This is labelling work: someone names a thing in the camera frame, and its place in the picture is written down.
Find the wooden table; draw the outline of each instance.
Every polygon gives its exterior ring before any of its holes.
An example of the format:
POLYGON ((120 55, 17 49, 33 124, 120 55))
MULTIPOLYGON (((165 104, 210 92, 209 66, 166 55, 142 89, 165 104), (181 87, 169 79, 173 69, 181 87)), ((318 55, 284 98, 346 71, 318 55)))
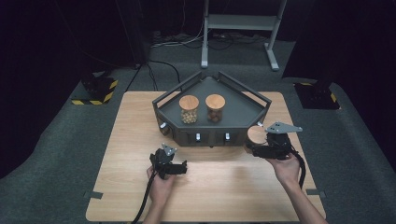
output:
MULTIPOLYGON (((247 154, 243 147, 179 147, 158 128, 152 101, 163 92, 126 92, 110 135, 91 198, 89 221, 131 221, 135 218, 148 183, 149 155, 165 143, 177 147, 173 163, 188 161, 188 171, 178 175, 163 213, 163 221, 264 222, 297 221, 290 199, 276 180, 274 169, 264 159, 247 154)), ((264 127, 275 121, 292 124, 279 92, 261 92, 272 100, 264 127)), ((297 133, 290 141, 304 158, 297 133)), ((304 190, 315 189, 306 164, 304 190)), ((309 200, 325 216, 318 195, 309 200)), ((150 206, 148 199, 141 220, 150 206)))

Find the jar of beans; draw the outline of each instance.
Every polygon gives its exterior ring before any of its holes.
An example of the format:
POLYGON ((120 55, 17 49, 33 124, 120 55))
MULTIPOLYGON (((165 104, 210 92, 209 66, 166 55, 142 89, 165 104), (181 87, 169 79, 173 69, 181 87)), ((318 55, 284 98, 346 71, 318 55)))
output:
POLYGON ((193 95, 185 95, 178 101, 181 107, 181 121, 183 123, 195 123, 198 119, 199 100, 193 95))
POLYGON ((211 94, 206 97, 207 118, 213 122, 222 119, 222 110, 225 105, 225 99, 221 95, 211 94))

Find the human hand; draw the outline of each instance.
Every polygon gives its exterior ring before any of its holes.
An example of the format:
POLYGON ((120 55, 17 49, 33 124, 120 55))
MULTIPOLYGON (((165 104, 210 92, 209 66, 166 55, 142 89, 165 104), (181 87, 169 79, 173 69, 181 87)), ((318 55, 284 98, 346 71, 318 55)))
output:
MULTIPOLYGON (((148 179, 151 178, 152 172, 154 172, 154 169, 150 166, 147 169, 148 179)), ((149 196, 153 203, 159 206, 164 206, 166 204, 172 192, 175 178, 176 175, 169 175, 167 179, 161 179, 158 175, 155 175, 149 192, 149 196)))
POLYGON ((292 153, 289 153, 288 157, 283 161, 276 159, 266 160, 274 167, 276 178, 282 186, 298 185, 300 163, 292 153))

